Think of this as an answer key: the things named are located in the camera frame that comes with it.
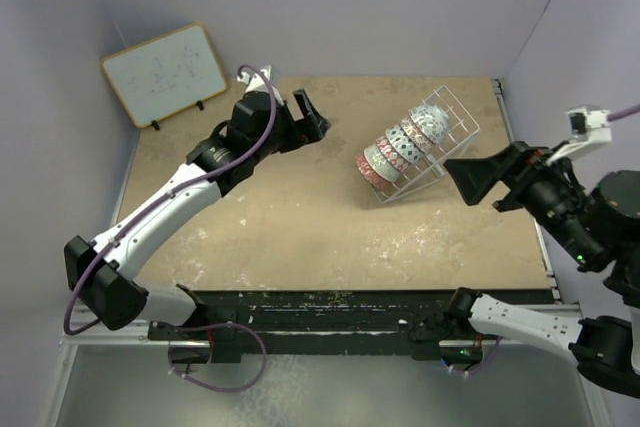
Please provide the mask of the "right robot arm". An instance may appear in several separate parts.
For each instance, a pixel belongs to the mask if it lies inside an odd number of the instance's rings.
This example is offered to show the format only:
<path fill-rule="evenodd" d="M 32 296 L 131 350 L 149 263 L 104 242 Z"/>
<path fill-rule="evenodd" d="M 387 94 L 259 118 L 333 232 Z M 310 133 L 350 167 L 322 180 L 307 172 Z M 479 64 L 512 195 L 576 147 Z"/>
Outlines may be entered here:
<path fill-rule="evenodd" d="M 478 204 L 498 183 L 501 213 L 526 210 L 553 243 L 560 292 L 581 318 L 544 314 L 461 287 L 444 313 L 456 338 L 483 334 L 546 350 L 591 383 L 639 395 L 639 144 L 616 142 L 594 166 L 558 149 L 514 142 L 483 159 L 445 164 L 464 202 Z"/>

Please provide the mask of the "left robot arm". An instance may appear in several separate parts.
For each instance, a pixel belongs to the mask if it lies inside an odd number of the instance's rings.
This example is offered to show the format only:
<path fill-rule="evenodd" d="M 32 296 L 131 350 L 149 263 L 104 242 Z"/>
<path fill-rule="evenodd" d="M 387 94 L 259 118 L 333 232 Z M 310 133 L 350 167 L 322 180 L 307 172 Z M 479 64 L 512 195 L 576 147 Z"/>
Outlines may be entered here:
<path fill-rule="evenodd" d="M 252 176 L 266 157 L 325 137 L 329 120 L 304 90 L 293 96 L 300 119 L 294 119 L 286 102 L 273 92 L 246 92 L 230 119 L 200 141 L 174 175 L 134 212 L 91 241 L 70 239 L 64 261 L 72 299 L 81 301 L 110 330 L 145 318 L 170 324 L 184 339 L 201 335 L 204 305 L 188 288 L 175 286 L 164 292 L 135 279 L 182 226 Z"/>

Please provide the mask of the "white green-spoked bowl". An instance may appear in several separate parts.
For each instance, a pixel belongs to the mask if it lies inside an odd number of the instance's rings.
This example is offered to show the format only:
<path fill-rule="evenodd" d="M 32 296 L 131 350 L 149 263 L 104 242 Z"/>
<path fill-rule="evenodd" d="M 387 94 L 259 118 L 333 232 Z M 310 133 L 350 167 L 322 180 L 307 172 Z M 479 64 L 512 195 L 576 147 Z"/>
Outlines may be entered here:
<path fill-rule="evenodd" d="M 400 172 L 384 157 L 376 144 L 370 144 L 364 149 L 364 156 L 373 170 L 388 182 L 395 182 Z"/>

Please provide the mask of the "light blue patterned bowl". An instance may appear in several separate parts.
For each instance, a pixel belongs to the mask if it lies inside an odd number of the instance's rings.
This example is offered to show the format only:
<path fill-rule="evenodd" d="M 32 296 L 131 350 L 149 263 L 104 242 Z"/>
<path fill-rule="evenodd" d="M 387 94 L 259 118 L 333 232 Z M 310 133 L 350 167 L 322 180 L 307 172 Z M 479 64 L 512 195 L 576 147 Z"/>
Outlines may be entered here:
<path fill-rule="evenodd" d="M 421 158 L 422 152 L 399 124 L 389 127 L 385 131 L 385 135 L 392 147 L 405 161 L 415 164 Z"/>

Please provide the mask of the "white black-spoked bowl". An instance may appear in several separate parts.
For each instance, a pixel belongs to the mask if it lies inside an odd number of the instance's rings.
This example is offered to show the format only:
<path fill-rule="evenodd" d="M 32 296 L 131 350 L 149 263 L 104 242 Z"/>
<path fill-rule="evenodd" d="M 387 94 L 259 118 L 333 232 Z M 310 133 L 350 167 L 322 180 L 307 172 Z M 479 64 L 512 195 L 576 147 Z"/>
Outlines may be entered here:
<path fill-rule="evenodd" d="M 428 154 L 432 149 L 432 143 L 420 131 L 420 129 L 412 122 L 409 116 L 405 116 L 400 120 L 400 126 L 409 139 L 424 154 Z"/>

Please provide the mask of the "red patterned bowl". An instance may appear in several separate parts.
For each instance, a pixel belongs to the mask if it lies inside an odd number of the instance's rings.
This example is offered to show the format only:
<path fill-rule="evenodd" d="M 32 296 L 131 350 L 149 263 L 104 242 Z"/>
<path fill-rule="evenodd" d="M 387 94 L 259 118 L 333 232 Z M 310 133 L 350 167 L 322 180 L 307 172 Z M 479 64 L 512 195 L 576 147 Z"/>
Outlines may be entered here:
<path fill-rule="evenodd" d="M 435 145 L 443 142 L 449 132 L 449 117 L 437 105 L 423 104 L 409 110 L 411 121 Z"/>

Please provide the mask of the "black floral bowl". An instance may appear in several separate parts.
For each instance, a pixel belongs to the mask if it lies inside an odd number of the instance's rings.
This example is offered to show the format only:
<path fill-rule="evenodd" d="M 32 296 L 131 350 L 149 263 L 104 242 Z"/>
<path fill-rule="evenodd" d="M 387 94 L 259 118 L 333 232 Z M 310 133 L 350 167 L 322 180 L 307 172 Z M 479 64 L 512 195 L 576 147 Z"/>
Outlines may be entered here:
<path fill-rule="evenodd" d="M 363 178 L 375 189 L 384 191 L 389 187 L 390 183 L 372 168 L 363 154 L 355 157 L 355 165 Z"/>

